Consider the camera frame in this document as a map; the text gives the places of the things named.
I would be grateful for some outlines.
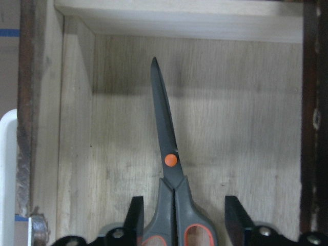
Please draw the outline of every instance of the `blue tape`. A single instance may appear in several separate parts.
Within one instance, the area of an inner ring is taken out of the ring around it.
[[[0,29],[0,37],[19,37],[19,29]]]
[[[24,218],[24,217],[21,217],[19,215],[15,215],[15,221],[24,221],[24,222],[27,222],[29,221],[29,218]]]

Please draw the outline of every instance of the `wooden box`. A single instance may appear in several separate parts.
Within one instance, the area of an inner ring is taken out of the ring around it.
[[[93,240],[123,221],[132,196],[151,220],[162,177],[154,56],[184,173],[220,245],[230,245],[228,194],[297,238],[302,4],[56,0],[34,10],[30,210],[44,214],[49,244]]]

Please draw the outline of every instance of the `wooden panel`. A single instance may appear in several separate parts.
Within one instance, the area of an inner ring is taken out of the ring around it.
[[[95,33],[302,42],[302,4],[273,1],[56,0]]]
[[[227,194],[297,238],[301,45],[97,35],[90,88],[93,37],[76,35],[84,29],[72,19],[66,28],[58,237],[93,240],[123,221],[136,195],[145,197],[145,224],[153,216],[162,176],[149,76],[157,56],[183,170],[220,244],[229,245]]]
[[[318,30],[318,139],[316,163],[316,198],[317,198],[317,230],[328,233],[328,3],[322,1],[318,6],[320,10]]]
[[[303,83],[302,83],[302,137],[301,137],[301,201],[300,231],[314,229],[316,130],[313,127],[317,107],[317,14],[315,1],[304,3]]]
[[[22,1],[21,10],[17,132],[19,213],[45,215],[49,240],[53,241],[63,16],[54,10],[51,0]],[[45,244],[48,236],[45,234],[35,235],[38,245]]]
[[[66,18],[60,112],[57,235],[88,233],[91,92],[94,35],[80,21]]]

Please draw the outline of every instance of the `scissors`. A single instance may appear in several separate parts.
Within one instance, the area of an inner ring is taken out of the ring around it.
[[[210,246],[217,246],[215,227],[196,209],[188,178],[182,171],[170,105],[156,58],[151,63],[151,83],[164,177],[159,179],[155,214],[144,230],[143,242],[158,237],[165,246],[188,246],[188,230],[201,227],[209,236]]]

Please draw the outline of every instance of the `scissor handle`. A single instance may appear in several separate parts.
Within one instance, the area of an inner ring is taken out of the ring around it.
[[[157,237],[164,246],[172,246],[174,243],[174,193],[173,190],[159,179],[158,201],[154,217],[149,225],[144,229],[143,243]]]
[[[187,176],[175,189],[175,206],[179,245],[188,246],[188,230],[191,227],[201,227],[209,236],[210,246],[218,246],[214,225],[195,207]]]

